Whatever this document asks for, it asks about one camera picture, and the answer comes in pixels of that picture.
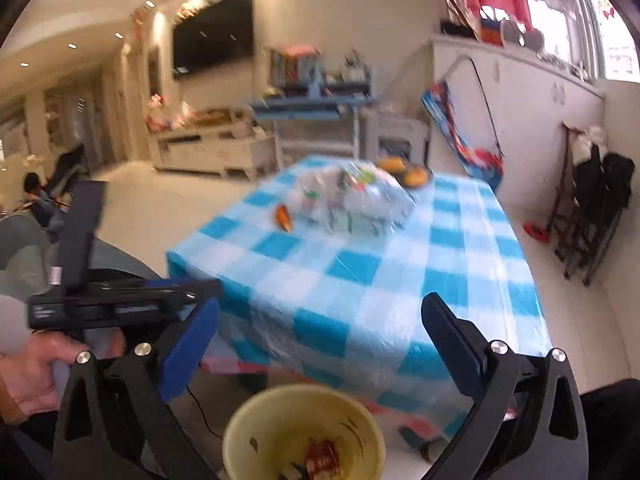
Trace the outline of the person's left hand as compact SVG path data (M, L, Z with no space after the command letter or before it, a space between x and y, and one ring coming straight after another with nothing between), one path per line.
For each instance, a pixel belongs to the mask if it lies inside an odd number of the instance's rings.
M1 419L17 426L29 416L56 411L60 396L55 391L52 364L73 365L88 344L58 332L34 333L17 353L2 354Z

